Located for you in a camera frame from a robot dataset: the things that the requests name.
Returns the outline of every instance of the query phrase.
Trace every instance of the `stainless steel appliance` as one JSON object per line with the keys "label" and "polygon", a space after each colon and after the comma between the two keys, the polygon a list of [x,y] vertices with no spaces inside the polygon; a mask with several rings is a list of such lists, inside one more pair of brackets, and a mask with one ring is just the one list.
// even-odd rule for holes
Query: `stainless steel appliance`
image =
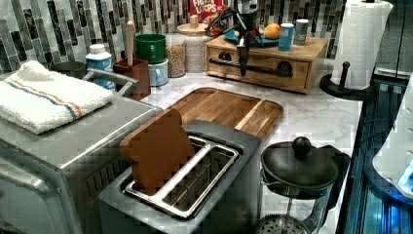
{"label": "stainless steel appliance", "polygon": [[[122,94],[138,86],[98,70],[84,79],[94,74],[125,85]],[[39,136],[0,119],[0,223],[23,233],[100,233],[97,195],[129,166],[120,141],[161,111],[117,96]]]}
{"label": "stainless steel appliance", "polygon": [[185,131],[196,155],[155,195],[133,189],[131,169],[100,193],[104,233],[250,233],[261,140],[201,120]]}

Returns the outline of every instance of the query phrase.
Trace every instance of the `french press lid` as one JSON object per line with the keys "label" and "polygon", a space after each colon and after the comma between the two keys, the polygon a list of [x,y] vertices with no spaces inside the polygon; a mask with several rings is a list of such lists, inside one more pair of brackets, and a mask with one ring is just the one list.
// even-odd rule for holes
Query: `french press lid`
{"label": "french press lid", "polygon": [[322,148],[315,148],[306,137],[268,146],[261,163],[268,188],[298,199],[317,199],[326,194],[338,176],[334,161]]}

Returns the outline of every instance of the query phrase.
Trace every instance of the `red bag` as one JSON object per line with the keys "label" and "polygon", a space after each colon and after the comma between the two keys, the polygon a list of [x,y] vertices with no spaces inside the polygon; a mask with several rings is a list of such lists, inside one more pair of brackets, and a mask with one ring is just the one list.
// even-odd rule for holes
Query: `red bag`
{"label": "red bag", "polygon": [[228,9],[228,0],[189,0],[189,13],[200,22],[210,24],[219,13]]}

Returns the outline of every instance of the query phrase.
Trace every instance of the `bottle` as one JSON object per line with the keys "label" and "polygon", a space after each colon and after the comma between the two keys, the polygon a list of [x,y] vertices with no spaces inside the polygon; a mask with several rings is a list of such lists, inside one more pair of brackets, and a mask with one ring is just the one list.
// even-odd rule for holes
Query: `bottle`
{"label": "bottle", "polygon": [[[86,56],[88,68],[113,72],[112,56],[107,53],[102,44],[91,45],[91,52]],[[116,85],[111,81],[94,79],[94,83],[113,92],[116,92]]]}

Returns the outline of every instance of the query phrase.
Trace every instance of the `wooden drawer organizer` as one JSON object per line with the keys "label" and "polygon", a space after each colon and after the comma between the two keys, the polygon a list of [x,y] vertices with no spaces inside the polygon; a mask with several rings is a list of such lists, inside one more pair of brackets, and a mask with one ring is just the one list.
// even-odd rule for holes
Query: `wooden drawer organizer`
{"label": "wooden drawer organizer", "polygon": [[292,76],[247,70],[242,77],[238,67],[211,61],[222,59],[220,55],[226,54],[238,63],[236,45],[220,36],[206,43],[206,74],[306,94],[322,70],[326,48],[327,40],[314,37],[307,38],[305,46],[292,45],[290,52],[279,52],[277,47],[251,48],[247,65],[276,70],[280,62],[288,62]]}

